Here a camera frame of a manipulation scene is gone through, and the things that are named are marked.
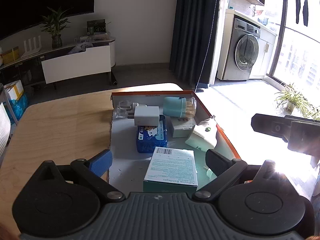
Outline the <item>person's left hand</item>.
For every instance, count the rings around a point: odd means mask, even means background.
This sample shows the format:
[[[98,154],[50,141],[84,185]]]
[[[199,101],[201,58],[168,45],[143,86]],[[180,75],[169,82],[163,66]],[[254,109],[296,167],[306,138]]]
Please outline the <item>person's left hand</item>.
[[[19,238],[11,233],[3,224],[0,224],[0,240],[19,240]]]

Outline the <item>person's right hand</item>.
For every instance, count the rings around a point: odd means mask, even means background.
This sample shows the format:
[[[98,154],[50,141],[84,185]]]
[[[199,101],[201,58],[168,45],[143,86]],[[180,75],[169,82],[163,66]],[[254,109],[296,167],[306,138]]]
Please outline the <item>person's right hand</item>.
[[[310,236],[306,238],[305,240],[320,240],[320,236]]]

